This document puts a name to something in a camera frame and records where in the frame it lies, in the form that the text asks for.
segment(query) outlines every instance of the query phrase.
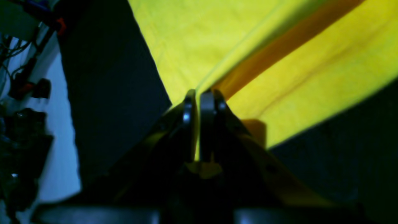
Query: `yellow cloth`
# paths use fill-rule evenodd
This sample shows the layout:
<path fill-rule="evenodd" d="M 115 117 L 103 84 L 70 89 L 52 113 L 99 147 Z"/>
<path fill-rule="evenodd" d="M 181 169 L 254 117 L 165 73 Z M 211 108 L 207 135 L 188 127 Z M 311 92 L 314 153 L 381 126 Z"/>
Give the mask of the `yellow cloth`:
<path fill-rule="evenodd" d="M 398 75 L 397 0 L 129 0 L 173 104 L 219 88 L 270 148 Z"/>

